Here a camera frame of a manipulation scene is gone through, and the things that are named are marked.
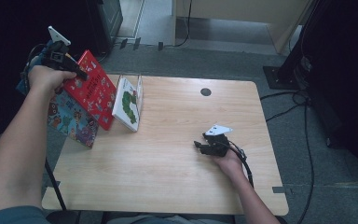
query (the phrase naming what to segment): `wrist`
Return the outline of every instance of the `wrist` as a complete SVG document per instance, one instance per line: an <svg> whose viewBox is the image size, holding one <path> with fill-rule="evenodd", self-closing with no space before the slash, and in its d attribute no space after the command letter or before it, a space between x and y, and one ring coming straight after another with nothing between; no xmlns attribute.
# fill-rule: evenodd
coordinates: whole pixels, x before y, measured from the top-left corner
<svg viewBox="0 0 358 224"><path fill-rule="evenodd" d="M252 187L249 183L248 178L246 178L243 172L236 173L235 175L229 175L228 177L231 180L231 183L233 184L235 189Z"/></svg>
<svg viewBox="0 0 358 224"><path fill-rule="evenodd" d="M33 86L28 92L27 97L37 98L41 102L50 101L51 90L46 86Z"/></svg>

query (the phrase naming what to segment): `human arm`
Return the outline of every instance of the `human arm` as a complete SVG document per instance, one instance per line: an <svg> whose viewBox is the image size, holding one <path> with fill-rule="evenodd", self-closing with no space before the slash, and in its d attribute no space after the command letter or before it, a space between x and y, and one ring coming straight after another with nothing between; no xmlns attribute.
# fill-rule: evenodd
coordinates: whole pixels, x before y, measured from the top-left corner
<svg viewBox="0 0 358 224"><path fill-rule="evenodd" d="M38 65L31 70L30 92L0 138L0 210L41 207L48 103L62 82L75 76Z"/></svg>
<svg viewBox="0 0 358 224"><path fill-rule="evenodd" d="M249 183L242 163L233 151L229 150L225 157L213 157L213 160L237 190L247 223L279 223Z"/></svg>

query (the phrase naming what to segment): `black stand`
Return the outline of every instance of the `black stand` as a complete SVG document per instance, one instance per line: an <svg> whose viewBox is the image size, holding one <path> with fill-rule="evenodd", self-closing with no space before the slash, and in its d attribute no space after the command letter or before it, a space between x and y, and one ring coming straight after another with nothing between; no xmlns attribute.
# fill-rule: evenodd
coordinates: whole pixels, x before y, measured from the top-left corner
<svg viewBox="0 0 358 224"><path fill-rule="evenodd" d="M52 212L47 217L46 220L49 221L52 224L78 224L80 221L80 214L81 211L78 213L74 211L68 211L66 209L65 203L63 202L63 198L60 192L60 189L58 188L58 183L54 177L53 172L51 171L50 165L48 164L48 159L46 159L45 162L45 168L48 172L48 177L50 178L51 184L54 188L54 191L57 194L58 201L60 202L62 211Z"/></svg>
<svg viewBox="0 0 358 224"><path fill-rule="evenodd" d="M299 90L294 71L301 56L301 47L297 42L281 67L263 66L270 89Z"/></svg>
<svg viewBox="0 0 358 224"><path fill-rule="evenodd" d="M60 189L58 188L57 181L56 181L56 179L54 177L53 172L51 171L50 165L48 164L48 159L46 159L45 168L46 168L46 171L48 172L48 177L50 178L50 181L51 181L51 184L52 184L52 186L54 188L54 191L57 194L57 198L58 198L58 201L60 202L60 206L62 208L62 211L66 211L65 202L63 201Z"/></svg>

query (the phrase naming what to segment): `small object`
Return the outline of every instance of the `small object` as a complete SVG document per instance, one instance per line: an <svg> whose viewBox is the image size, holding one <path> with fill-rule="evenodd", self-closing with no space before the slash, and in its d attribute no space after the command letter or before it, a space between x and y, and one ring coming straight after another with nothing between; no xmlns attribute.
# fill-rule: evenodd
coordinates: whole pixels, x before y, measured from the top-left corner
<svg viewBox="0 0 358 224"><path fill-rule="evenodd" d="M50 59L57 63L62 63L63 57L65 57L65 56L63 55L63 53L60 53L60 52L51 52L51 54L50 54Z"/></svg>
<svg viewBox="0 0 358 224"><path fill-rule="evenodd" d="M83 80L87 80L89 78L87 73L83 72L83 70L81 70L80 68L77 68L75 70L75 72L76 72L77 76L80 77Z"/></svg>
<svg viewBox="0 0 358 224"><path fill-rule="evenodd" d="M158 51L162 51L163 48L164 48L164 43L158 42Z"/></svg>
<svg viewBox="0 0 358 224"><path fill-rule="evenodd" d="M224 127L224 126L220 126L220 125L214 125L210 130L208 130L208 132L206 132L206 135L212 135L212 136L216 136L222 133L230 133L232 132L231 128L228 127Z"/></svg>
<svg viewBox="0 0 358 224"><path fill-rule="evenodd" d="M196 148L200 150L202 154L210 156L224 157L229 150L229 142L224 134L218 134L217 136L202 134L208 145L203 145L200 142L194 141Z"/></svg>
<svg viewBox="0 0 358 224"><path fill-rule="evenodd" d="M123 41L121 41L120 49L124 49L126 47L127 41L129 41L128 38L125 38Z"/></svg>
<svg viewBox="0 0 358 224"><path fill-rule="evenodd" d="M139 44L141 44L141 37L135 39L135 44L133 45L133 50L138 49Z"/></svg>
<svg viewBox="0 0 358 224"><path fill-rule="evenodd" d="M58 33L52 26L48 27L48 32L50 33L51 39L53 42L62 41L66 46L71 45L71 41L69 41L67 38L65 38L63 35Z"/></svg>

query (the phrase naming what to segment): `wooden table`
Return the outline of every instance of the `wooden table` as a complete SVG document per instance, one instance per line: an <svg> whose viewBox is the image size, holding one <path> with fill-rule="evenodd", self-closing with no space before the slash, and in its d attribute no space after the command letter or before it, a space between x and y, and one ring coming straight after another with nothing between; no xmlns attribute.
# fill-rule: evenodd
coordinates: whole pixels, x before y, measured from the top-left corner
<svg viewBox="0 0 358 224"><path fill-rule="evenodd" d="M194 147L219 124L234 130L226 136L248 156L261 199L273 214L288 213L285 194L273 192L282 181L253 82L144 77L144 91L137 133L114 120L92 149L65 141L54 174L68 209L242 214L228 178ZM43 207L61 208L53 188Z"/></svg>

